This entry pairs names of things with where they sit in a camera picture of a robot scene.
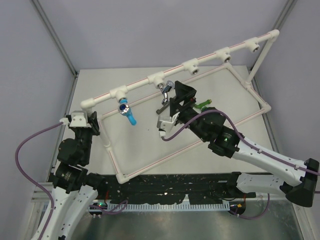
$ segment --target white pipe frame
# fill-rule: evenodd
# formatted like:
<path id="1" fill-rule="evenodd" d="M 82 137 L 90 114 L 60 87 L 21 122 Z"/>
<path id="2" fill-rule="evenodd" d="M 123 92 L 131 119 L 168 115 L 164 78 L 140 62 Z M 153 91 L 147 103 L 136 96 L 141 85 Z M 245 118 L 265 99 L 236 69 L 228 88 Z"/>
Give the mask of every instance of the white pipe frame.
<path id="1" fill-rule="evenodd" d="M 136 82 L 112 89 L 112 90 L 110 90 L 110 92 L 104 93 L 100 96 L 84 100 L 81 102 L 80 106 L 81 106 L 82 110 L 86 111 L 88 113 L 88 115 L 90 115 L 93 112 L 92 108 L 99 103 L 102 103 L 102 102 L 107 101 L 109 99 L 116 99 L 119 102 L 120 99 L 126 97 L 126 93 L 128 93 L 129 91 L 135 90 L 137 88 L 140 88 L 140 87 L 148 85 L 148 84 L 154 84 L 154 86 L 156 88 L 158 88 L 159 84 L 164 83 L 164 79 L 166 77 L 172 76 L 172 75 L 180 73 L 182 71 L 189 71 L 191 75 L 196 75 L 199 72 L 198 66 L 200 64 L 203 64 L 205 62 L 219 58 L 223 62 L 222 65 L 215 67 L 209 71 L 198 74 L 198 75 L 196 75 L 192 78 L 189 78 L 187 80 L 184 80 L 182 82 L 184 84 L 189 84 L 191 82 L 194 82 L 198 79 L 204 78 L 204 77 L 206 77 L 210 74 L 213 74 L 215 72 L 218 72 L 220 70 L 223 70 L 223 69 L 229 70 L 234 75 L 234 77 L 241 83 L 241 85 L 258 101 L 258 103 L 261 106 L 261 109 L 259 111 L 242 119 L 239 122 L 236 122 L 235 125 L 238 126 L 240 124 L 243 124 L 245 122 L 250 121 L 251 119 L 253 119 L 257 116 L 260 116 L 264 113 L 267 113 L 268 111 L 271 110 L 271 106 L 267 102 L 265 102 L 252 88 L 251 81 L 254 78 L 255 74 L 257 73 L 261 63 L 265 59 L 272 44 L 277 39 L 278 35 L 279 35 L 278 30 L 272 30 L 262 36 L 250 38 L 242 43 L 219 49 L 211 54 L 208 54 L 208 55 L 205 55 L 205 56 L 202 56 L 199 58 L 191 59 L 189 61 L 182 63 L 181 65 L 175 66 L 175 67 L 170 68 L 168 70 L 157 72 L 155 74 L 149 75 L 146 78 L 143 78 L 143 79 L 138 80 Z M 244 48 L 248 48 L 251 52 L 256 52 L 256 51 L 254 51 L 254 49 L 259 47 L 258 43 L 261 43 L 264 41 L 267 41 L 267 42 L 266 42 L 263 50 L 261 51 L 261 54 L 258 57 L 255 65 L 253 66 L 251 73 L 249 74 L 247 79 L 243 79 L 239 75 L 239 73 L 234 69 L 234 67 L 229 63 L 229 60 L 231 58 L 230 53 L 244 49 Z M 155 92 L 155 93 L 148 95 L 146 97 L 143 97 L 137 101 L 131 102 L 130 106 L 134 107 L 134 106 L 139 105 L 143 102 L 146 102 L 150 99 L 153 99 L 157 96 L 160 96 L 161 94 L 162 93 L 160 91 Z M 167 162 L 167 161 L 169 161 L 169 160 L 171 160 L 171 159 L 173 159 L 173 158 L 175 158 L 175 157 L 177 157 L 177 156 L 179 156 L 179 155 L 181 155 L 181 154 L 183 154 L 183 153 L 185 153 L 185 152 L 187 152 L 197 146 L 199 146 L 200 144 L 203 144 L 203 142 L 201 140 L 199 140 L 199 141 L 197 141 L 189 146 L 186 146 L 185 148 L 183 148 L 179 151 L 176 151 L 176 152 L 174 152 L 174 153 L 172 153 L 162 159 L 159 159 L 158 161 L 156 161 L 152 164 L 149 164 L 149 165 L 147 165 L 137 171 L 131 172 L 129 174 L 123 174 L 120 167 L 119 167 L 119 164 L 117 162 L 116 156 L 113 152 L 113 149 L 111 146 L 111 141 L 107 135 L 106 129 L 105 129 L 104 124 L 102 122 L 105 118 L 108 118 L 108 117 L 110 117 L 114 114 L 117 114 L 117 113 L 118 113 L 118 110 L 114 109 L 110 112 L 99 115 L 98 122 L 99 122 L 99 126 L 100 126 L 100 138 L 103 142 L 103 146 L 106 149 L 106 152 L 109 154 L 109 156 L 111 158 L 111 161 L 113 163 L 113 166 L 114 166 L 114 169 L 116 172 L 116 178 L 120 184 L 126 183 L 130 179 L 132 179 L 132 178 L 134 178 L 134 177 L 136 177 L 136 176 L 138 176 L 138 175 L 140 175 L 140 174 L 142 174 L 152 168 L 155 168 L 156 166 L 161 165 L 161 164 L 163 164 L 163 163 L 165 163 L 165 162 Z"/>

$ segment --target white table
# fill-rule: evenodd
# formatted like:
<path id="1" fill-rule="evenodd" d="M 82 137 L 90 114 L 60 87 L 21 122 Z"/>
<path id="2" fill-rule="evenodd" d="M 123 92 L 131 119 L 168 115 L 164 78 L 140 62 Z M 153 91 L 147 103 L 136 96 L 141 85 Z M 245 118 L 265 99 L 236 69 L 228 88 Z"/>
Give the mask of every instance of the white table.
<path id="1" fill-rule="evenodd" d="M 234 66 L 243 77 L 248 76 L 246 66 Z M 200 72 L 212 69 L 212 66 L 200 67 Z M 109 90 L 135 82 L 146 76 L 168 69 L 167 67 L 150 68 L 117 68 L 117 69 L 84 69 L 78 76 L 70 112 L 81 110 L 82 100 L 99 96 Z M 190 78 L 188 72 L 181 72 L 172 77 L 171 81 L 183 81 Z M 236 78 L 226 69 L 192 82 L 190 86 L 197 90 L 198 103 L 212 100 L 212 107 L 227 113 L 235 122 L 259 110 L 257 101 L 240 85 Z M 127 94 L 128 102 L 155 93 L 153 85 L 147 85 Z M 124 174 L 131 173 L 151 164 L 170 153 L 192 144 L 198 138 L 188 129 L 182 131 L 175 139 L 163 142 L 159 138 L 156 127 L 158 115 L 156 109 L 161 107 L 162 97 L 158 96 L 140 105 L 134 106 L 132 112 L 137 125 L 132 126 L 126 117 L 115 114 L 103 121 L 108 136 L 111 139 L 114 154 Z M 98 104 L 93 110 L 102 115 L 118 107 L 115 99 Z M 266 127 L 261 116 L 258 116 L 238 127 L 245 136 L 258 144 L 271 148 Z M 73 138 L 74 134 L 66 128 L 63 138 Z M 230 173 L 262 172 L 263 170 L 246 162 L 220 157 L 208 149 L 208 143 L 183 153 L 174 159 L 157 166 L 146 174 L 200 174 L 200 173 Z M 89 172 L 108 175 L 115 174 L 113 164 L 105 151 L 101 139 L 93 137 L 90 164 L 86 166 Z"/>

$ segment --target blue object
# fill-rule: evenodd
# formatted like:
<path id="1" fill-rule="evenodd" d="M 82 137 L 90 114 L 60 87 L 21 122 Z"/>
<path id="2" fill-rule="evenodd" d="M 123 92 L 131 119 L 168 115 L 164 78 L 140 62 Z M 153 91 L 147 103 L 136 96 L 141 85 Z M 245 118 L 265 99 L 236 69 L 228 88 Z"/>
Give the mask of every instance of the blue object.
<path id="1" fill-rule="evenodd" d="M 128 100 L 127 99 L 121 99 L 120 100 L 120 106 L 119 106 L 119 110 L 120 111 L 123 111 L 126 109 L 126 105 L 128 104 Z M 137 121 L 135 120 L 133 114 L 132 114 L 132 111 L 131 111 L 131 108 L 129 108 L 128 112 L 126 113 L 122 113 L 123 116 L 126 116 L 129 120 L 129 122 L 134 126 L 137 124 Z"/>

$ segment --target gray wall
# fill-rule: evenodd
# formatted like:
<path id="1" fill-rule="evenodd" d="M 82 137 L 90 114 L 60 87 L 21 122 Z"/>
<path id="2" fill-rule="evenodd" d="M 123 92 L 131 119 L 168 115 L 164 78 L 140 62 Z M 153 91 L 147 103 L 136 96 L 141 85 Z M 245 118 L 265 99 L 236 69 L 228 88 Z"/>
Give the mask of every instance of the gray wall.
<path id="1" fill-rule="evenodd" d="M 40 0 L 78 70 L 176 66 L 265 34 L 286 1 Z M 231 63 L 255 56 L 243 50 Z"/>
<path id="2" fill-rule="evenodd" d="M 320 161 L 320 1 L 299 0 L 257 73 L 280 151 Z M 320 196 L 315 196 L 320 227 Z"/>
<path id="3" fill-rule="evenodd" d="M 28 0 L 2 2 L 0 33 L 0 238 L 15 240 L 34 189 L 16 168 L 16 147 L 59 122 L 73 77 Z M 40 135 L 20 152 L 36 181 L 46 179 L 57 136 L 58 130 Z"/>

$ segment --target gray floor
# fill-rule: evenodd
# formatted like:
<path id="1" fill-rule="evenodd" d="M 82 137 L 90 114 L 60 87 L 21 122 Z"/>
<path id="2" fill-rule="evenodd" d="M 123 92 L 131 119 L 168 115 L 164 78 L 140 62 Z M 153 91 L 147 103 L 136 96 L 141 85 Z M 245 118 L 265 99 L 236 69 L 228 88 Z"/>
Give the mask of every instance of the gray floor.
<path id="1" fill-rule="evenodd" d="M 261 213 L 265 201 L 248 201 L 245 215 Z M 83 216 L 72 240 L 303 240 L 292 204 L 271 201 L 266 215 L 245 220 L 219 211 L 140 212 Z"/>

